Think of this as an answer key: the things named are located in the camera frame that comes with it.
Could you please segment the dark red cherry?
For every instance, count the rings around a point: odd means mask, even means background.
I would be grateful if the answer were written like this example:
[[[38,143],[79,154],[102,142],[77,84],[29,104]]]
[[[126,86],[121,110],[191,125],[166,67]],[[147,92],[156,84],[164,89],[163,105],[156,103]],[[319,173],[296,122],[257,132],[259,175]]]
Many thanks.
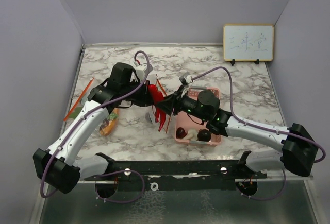
[[[187,135],[187,132],[185,131],[184,128],[182,128],[182,127],[177,128],[176,137],[178,139],[183,139],[186,135]]]

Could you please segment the pink plastic basket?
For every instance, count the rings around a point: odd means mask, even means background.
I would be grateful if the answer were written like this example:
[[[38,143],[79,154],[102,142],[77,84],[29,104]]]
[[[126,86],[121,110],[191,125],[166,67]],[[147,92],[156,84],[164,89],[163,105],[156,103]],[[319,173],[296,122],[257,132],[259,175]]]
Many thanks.
[[[185,112],[179,112],[176,116],[174,138],[178,143],[190,145],[217,146],[221,143],[220,135],[212,134],[201,119]]]

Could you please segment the small framed whiteboard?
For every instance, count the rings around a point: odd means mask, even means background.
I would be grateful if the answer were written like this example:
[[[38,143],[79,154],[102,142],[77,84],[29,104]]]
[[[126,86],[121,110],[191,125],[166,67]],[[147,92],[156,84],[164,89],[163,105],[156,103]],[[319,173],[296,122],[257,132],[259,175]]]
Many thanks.
[[[226,24],[223,26],[223,59],[236,62],[270,62],[274,58],[274,26]]]

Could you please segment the dark mangosteen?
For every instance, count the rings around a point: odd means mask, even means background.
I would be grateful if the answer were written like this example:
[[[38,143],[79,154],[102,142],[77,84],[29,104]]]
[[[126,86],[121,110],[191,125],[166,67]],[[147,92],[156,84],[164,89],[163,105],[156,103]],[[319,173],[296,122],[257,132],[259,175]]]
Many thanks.
[[[198,140],[201,142],[210,142],[212,138],[212,133],[206,129],[201,129],[198,132]]]

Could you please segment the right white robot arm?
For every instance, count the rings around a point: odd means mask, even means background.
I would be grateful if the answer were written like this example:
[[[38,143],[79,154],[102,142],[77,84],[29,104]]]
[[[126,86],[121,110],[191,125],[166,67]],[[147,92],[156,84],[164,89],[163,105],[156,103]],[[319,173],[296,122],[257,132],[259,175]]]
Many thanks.
[[[248,155],[237,165],[237,173],[242,178],[249,178],[256,171],[281,167],[301,177],[311,173],[318,149],[299,124],[279,127],[234,117],[220,108],[220,100],[210,90],[199,92],[197,99],[176,91],[156,103],[156,107],[168,115],[185,112],[194,116],[205,122],[206,129],[215,135],[239,137],[270,147],[270,151],[255,157]]]

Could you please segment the white garlic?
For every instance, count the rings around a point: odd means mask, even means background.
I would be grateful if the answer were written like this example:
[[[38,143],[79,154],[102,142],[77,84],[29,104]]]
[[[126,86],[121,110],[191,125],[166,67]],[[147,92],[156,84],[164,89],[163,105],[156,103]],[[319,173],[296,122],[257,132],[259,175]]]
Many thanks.
[[[184,137],[185,140],[197,141],[198,132],[195,129],[189,129],[187,135]]]

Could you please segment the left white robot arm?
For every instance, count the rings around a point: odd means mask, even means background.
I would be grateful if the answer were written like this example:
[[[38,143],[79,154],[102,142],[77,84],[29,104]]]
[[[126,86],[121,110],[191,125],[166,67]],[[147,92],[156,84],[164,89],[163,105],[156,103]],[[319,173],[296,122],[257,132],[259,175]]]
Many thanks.
[[[79,164],[77,155],[97,126],[123,101],[139,107],[153,105],[148,79],[152,70],[149,63],[130,65],[118,62],[106,80],[91,88],[78,116],[60,138],[48,149],[34,152],[32,159],[41,186],[48,183],[67,194],[81,179],[98,175],[108,180],[113,176],[114,167],[106,158],[96,155]]]

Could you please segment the green leaf vegetable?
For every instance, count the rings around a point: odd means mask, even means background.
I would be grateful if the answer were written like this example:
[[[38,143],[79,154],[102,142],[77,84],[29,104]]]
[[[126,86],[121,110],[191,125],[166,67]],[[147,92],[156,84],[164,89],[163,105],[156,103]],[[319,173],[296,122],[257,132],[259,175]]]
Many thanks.
[[[79,113],[82,111],[83,106],[78,106],[76,108],[72,108],[68,113],[68,119],[75,119],[79,116]]]

